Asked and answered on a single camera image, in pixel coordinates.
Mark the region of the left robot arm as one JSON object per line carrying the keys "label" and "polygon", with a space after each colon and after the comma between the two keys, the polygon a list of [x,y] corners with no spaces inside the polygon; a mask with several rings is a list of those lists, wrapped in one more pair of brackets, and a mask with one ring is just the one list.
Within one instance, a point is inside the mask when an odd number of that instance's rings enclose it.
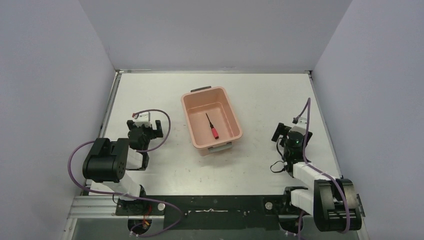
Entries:
{"label": "left robot arm", "polygon": [[151,140],[163,138],[160,120],[128,120],[127,137],[111,141],[109,138],[97,138],[82,165],[83,176],[87,180],[101,183],[114,193],[121,194],[120,200],[129,201],[128,208],[137,216],[148,210],[148,201],[144,187],[136,183],[126,171],[144,171],[150,157],[146,152]]}

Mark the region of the aluminium front rail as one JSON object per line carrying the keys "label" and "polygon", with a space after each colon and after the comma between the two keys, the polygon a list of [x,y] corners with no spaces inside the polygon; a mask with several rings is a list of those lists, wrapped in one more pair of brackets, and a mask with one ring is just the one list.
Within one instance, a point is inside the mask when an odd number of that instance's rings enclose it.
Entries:
{"label": "aluminium front rail", "polygon": [[[245,215],[259,212],[268,215],[279,213],[294,214],[294,210],[284,209],[286,198],[283,195],[156,195],[153,199],[171,203],[185,214],[241,212]],[[128,207],[115,196],[83,195],[74,198],[69,219],[142,219],[141,210]]]}

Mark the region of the pink plastic bin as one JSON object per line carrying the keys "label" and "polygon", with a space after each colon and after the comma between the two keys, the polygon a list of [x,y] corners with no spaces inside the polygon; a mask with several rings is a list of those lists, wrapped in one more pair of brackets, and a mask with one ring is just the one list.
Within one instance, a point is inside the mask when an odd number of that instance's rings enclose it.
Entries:
{"label": "pink plastic bin", "polygon": [[[192,89],[181,97],[181,104],[191,142],[201,156],[228,150],[242,137],[241,124],[223,87]],[[219,139],[214,139],[206,113]]]}

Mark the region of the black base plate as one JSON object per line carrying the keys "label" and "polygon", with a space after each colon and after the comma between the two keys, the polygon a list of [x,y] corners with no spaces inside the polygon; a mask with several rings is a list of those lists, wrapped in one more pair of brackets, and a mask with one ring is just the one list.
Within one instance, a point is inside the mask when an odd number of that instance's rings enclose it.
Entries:
{"label": "black base plate", "polygon": [[249,214],[237,211],[192,212],[186,214],[172,203],[170,203],[170,206],[160,206],[158,202],[145,200],[120,201],[124,206],[141,210],[143,218],[128,221],[128,227],[134,227],[137,232],[143,229],[143,227],[138,225],[142,220],[151,223],[153,218],[158,217],[163,219],[163,227],[165,228],[179,220],[180,222],[173,226],[172,230],[244,230],[259,228],[267,231],[283,229],[296,233],[300,215],[280,215],[277,212],[265,214],[258,211]]}

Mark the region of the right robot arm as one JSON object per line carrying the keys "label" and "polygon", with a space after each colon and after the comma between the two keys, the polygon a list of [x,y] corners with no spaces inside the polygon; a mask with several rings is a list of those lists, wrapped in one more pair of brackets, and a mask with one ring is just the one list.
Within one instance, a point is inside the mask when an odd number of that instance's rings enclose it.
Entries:
{"label": "right robot arm", "polygon": [[292,127],[280,122],[271,138],[281,157],[280,171],[304,184],[285,188],[280,213],[309,214],[321,232],[360,230],[362,216],[353,182],[325,173],[304,159],[303,150],[313,135],[306,126],[305,120]]}

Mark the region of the red handled screwdriver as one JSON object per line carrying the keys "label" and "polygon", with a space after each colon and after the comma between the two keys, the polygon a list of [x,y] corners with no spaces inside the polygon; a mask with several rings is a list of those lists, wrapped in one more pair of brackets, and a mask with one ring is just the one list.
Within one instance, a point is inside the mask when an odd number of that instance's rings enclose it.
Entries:
{"label": "red handled screwdriver", "polygon": [[209,127],[210,127],[210,129],[211,129],[211,133],[212,133],[212,135],[213,135],[214,139],[215,139],[215,140],[219,139],[218,131],[216,130],[216,128],[215,128],[215,127],[214,127],[214,125],[212,124],[212,122],[211,122],[211,120],[210,120],[210,118],[209,118],[209,115],[208,115],[207,113],[206,113],[205,115],[206,115],[207,120],[208,120],[208,122],[209,122]]}

